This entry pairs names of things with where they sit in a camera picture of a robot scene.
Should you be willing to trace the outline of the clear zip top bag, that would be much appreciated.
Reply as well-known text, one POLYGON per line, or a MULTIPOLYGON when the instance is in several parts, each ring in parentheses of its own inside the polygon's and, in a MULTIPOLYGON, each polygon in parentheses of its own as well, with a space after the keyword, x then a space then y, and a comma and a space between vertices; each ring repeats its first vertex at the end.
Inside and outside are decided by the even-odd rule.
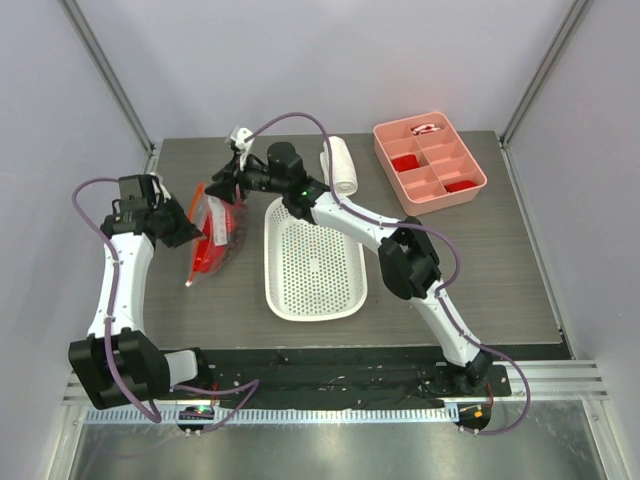
POLYGON ((192 287, 194 284, 200 282, 205 276, 211 276, 216 274, 226 263, 231 261, 233 257, 241 250, 241 248, 226 251, 224 261, 220 267, 213 273, 195 273, 192 270, 193 252, 195 242, 200 239, 208 239, 216 245, 226 245, 226 226, 225 226, 225 210, 222 205, 224 201, 215 197, 210 197, 204 193, 205 183, 200 182, 196 188, 194 197, 192 199, 188 219, 195 224, 203 233, 203 236, 195 239, 191 242, 191 263, 190 269, 185 281, 187 288, 192 287))

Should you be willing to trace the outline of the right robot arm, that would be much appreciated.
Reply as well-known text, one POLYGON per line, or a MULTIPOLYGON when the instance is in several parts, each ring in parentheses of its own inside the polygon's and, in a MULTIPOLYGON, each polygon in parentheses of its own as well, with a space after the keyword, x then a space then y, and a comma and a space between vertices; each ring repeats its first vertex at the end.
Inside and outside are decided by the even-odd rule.
POLYGON ((375 215, 307 173, 288 142, 269 146, 266 160, 238 147, 232 159, 212 176, 207 195, 227 203, 250 192, 278 194, 298 220, 337 231, 376 254, 383 283, 409 302, 439 342, 453 386, 472 395, 488 381, 493 356, 466 326, 442 279, 440 259, 419 220, 375 215))

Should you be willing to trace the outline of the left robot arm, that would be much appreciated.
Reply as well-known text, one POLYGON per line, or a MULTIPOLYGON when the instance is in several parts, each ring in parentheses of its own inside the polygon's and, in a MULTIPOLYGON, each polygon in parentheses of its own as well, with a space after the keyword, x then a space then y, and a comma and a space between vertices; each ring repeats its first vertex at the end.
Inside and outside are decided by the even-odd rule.
POLYGON ((201 237, 177 199, 152 172, 116 179, 119 196, 100 225, 104 273, 94 319, 83 340, 70 344, 68 360, 93 406, 131 404, 154 423, 154 402, 179 388, 205 397, 213 385, 201 349, 162 352, 145 334, 143 306, 149 266, 158 242, 176 248, 201 237))

